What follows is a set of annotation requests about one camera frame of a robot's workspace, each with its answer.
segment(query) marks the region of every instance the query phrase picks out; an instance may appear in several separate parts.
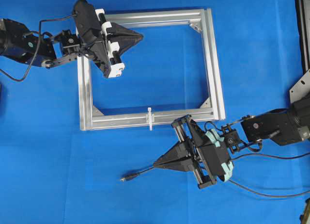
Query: rectangular aluminum frame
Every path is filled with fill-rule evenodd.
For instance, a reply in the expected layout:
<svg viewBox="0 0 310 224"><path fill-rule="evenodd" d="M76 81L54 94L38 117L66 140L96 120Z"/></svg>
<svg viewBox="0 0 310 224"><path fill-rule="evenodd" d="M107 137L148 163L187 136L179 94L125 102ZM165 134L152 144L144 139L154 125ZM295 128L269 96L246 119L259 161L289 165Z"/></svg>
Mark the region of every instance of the rectangular aluminum frame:
<svg viewBox="0 0 310 224"><path fill-rule="evenodd" d="M151 115L146 112L105 116L93 105L90 61L86 57L78 57L77 72L81 130L170 124L174 119L186 114L192 115L192 119L195 121L225 119L211 9L115 14L106 15L106 19L126 28L189 25L199 32L204 50L209 98L198 109L152 112Z"/></svg>

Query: black cable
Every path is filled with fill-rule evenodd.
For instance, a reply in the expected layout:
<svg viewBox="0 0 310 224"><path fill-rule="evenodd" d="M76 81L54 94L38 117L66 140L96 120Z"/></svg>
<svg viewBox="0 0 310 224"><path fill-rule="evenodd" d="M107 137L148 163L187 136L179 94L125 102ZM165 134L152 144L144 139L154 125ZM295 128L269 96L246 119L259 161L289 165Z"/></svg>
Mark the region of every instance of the black cable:
<svg viewBox="0 0 310 224"><path fill-rule="evenodd" d="M241 159L245 156L262 156L262 157L267 157L267 158L273 158L273 159L278 159L278 160L295 160L304 156L310 155L309 153L303 154L303 155L298 155L298 156L294 156L294 157L280 157L280 156L275 156L275 155L266 155L266 154L259 154L259 153L250 153L250 154L244 154L244 155L240 155L236 158L232 158L231 160L238 160Z"/></svg>
<svg viewBox="0 0 310 224"><path fill-rule="evenodd" d="M120 181L125 182L125 181L132 180L132 179L136 178L137 176L140 176L143 173L146 173L146 172L148 172L148 171L150 171L152 169L154 169L154 167L150 167L150 168L148 168L148 169L146 169L144 171L141 171L141 172L136 172L136 173L131 173L131 174L125 175L124 177L122 177L120 179Z"/></svg>
<svg viewBox="0 0 310 224"><path fill-rule="evenodd" d="M290 194L290 195L270 195L270 194L264 194L264 193L256 192L256 191L249 189L249 188L247 188L241 184L238 184L237 182L235 182L231 179L229 179L228 181L233 183L234 185L244 189L244 190L247 190L248 192L254 193L254 194L259 195L259 196L269 197L269 198L292 198L292 197L302 196L302 195L305 195L307 193L310 193L310 190L307 190L307 191L304 191L301 193Z"/></svg>
<svg viewBox="0 0 310 224"><path fill-rule="evenodd" d="M74 15L69 15L69 16L66 16L66 17L63 17L63 18L57 18L57 19L43 19L43 20L40 20L40 22L39 22L39 32L38 32L38 34L39 34L38 44L37 44L37 47L35 49L33 58L31 60L30 64L28 65L27 70L26 70L24 76L21 79L16 79L16 78L10 76L8 73L3 71L2 69L0 69L0 72L3 73L4 75L6 75L7 77L9 77L10 79L16 81L16 82L22 82L23 80L25 80L25 78L27 77L27 75L28 75L28 73L30 71L30 68L31 68L31 66L32 66L32 64L33 64L33 62L35 60L35 58L37 57L38 51L39 51L39 47L40 47L40 44L41 44L41 37L42 37L42 35L41 35L41 25L42 25L42 23L43 22L52 22L52 21L63 21L63 20L72 18L74 16L76 16L76 15L75 14Z"/></svg>
<svg viewBox="0 0 310 224"><path fill-rule="evenodd" d="M206 123L204 123L204 131L205 131L205 132L207 131L207 124L213 125L213 127L214 127L215 129L217 129L218 131L222 131L221 129L217 128L217 126L216 126L212 121L207 121Z"/></svg>

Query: blue surface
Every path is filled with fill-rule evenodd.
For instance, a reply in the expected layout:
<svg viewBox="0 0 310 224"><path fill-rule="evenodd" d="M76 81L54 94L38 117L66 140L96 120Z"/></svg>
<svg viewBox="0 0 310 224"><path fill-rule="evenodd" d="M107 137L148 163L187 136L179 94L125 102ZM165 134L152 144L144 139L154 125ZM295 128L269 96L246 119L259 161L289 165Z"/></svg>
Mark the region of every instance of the blue surface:
<svg viewBox="0 0 310 224"><path fill-rule="evenodd" d="M36 30L40 19L68 15L75 1L1 0L0 16ZM212 8L225 123L287 107L287 90L302 74L294 0L88 1L110 13ZM44 24L44 30L52 33L69 27L74 29L72 20ZM199 74L190 70L201 60L195 54L199 44L187 41L194 33L189 30L166 32L167 38L156 34L163 33L160 28L142 30L148 37L124 55L123 77L106 80L94 68L94 103L121 113L133 107L142 111L150 104L158 109L191 107L203 100L205 93L197 94L203 86L195 84ZM162 48L157 48L157 39ZM169 45L167 39L178 45ZM148 48L149 42L154 48ZM167 56L163 46L173 47L175 54ZM26 68L3 57L0 66L16 76ZM171 80L160 76L164 73ZM184 74L188 80L181 81ZM270 200L222 182L200 191L193 174L161 170L119 182L126 171L149 165L166 152L177 140L175 133L169 126L155 127L153 132L147 128L81 132L75 63L51 70L34 67L21 84L4 76L0 82L1 224L299 223L308 196ZM115 90L104 92L108 85L122 87L115 99L111 98ZM308 142L280 147L265 141L263 152L288 156L308 150ZM265 193L296 193L309 189L309 168L309 158L248 158L236 162L233 178Z"/></svg>

